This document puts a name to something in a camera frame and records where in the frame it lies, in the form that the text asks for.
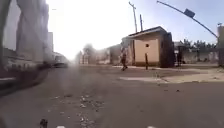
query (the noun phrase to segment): street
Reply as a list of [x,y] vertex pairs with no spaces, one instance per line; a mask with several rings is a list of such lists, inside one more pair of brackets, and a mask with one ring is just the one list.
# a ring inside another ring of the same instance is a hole
[[196,74],[122,72],[109,66],[53,69],[43,83],[0,98],[0,123],[6,128],[39,128],[40,120],[47,119],[48,128],[223,128],[223,82],[124,79],[183,73]]

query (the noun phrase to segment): street light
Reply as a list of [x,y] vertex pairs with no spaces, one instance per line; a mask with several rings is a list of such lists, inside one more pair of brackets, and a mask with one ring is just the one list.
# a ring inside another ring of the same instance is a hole
[[186,9],[185,12],[183,12],[183,11],[181,11],[181,10],[179,10],[179,9],[177,9],[177,8],[175,8],[175,7],[167,4],[167,3],[164,3],[164,2],[161,2],[161,1],[157,1],[157,3],[160,3],[160,4],[163,4],[163,5],[167,6],[167,7],[170,7],[172,9],[174,9],[174,10],[176,10],[176,11],[184,14],[185,16],[191,18],[192,20],[194,20],[195,22],[197,22],[199,25],[201,25],[203,28],[205,28],[207,31],[209,31],[213,36],[215,36],[215,38],[218,39],[218,36],[214,32],[212,32],[208,27],[206,27],[204,24],[202,24],[201,22],[199,22],[198,20],[196,20],[194,18],[195,13],[192,12],[192,11],[190,11],[189,9]]

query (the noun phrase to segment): rooftop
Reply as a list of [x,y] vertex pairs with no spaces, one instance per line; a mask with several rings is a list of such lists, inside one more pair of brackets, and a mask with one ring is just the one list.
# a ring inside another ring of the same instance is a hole
[[141,32],[130,34],[128,37],[139,37],[139,36],[142,36],[142,35],[151,34],[151,33],[155,33],[155,32],[166,32],[166,30],[163,29],[161,26],[158,26],[158,27],[146,29],[146,30],[141,31]]

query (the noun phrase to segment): man walking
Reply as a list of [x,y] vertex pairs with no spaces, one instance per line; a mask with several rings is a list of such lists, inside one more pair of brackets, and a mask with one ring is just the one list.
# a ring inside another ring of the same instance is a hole
[[123,68],[121,70],[126,70],[128,66],[126,65],[126,52],[124,48],[121,49],[121,63],[123,65]]

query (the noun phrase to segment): sidewalk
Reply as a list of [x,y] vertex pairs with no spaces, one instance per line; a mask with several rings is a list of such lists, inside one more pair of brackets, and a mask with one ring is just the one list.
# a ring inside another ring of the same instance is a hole
[[35,70],[9,73],[12,77],[0,78],[0,96],[4,96],[21,90],[32,87],[44,80],[47,76],[48,70]]

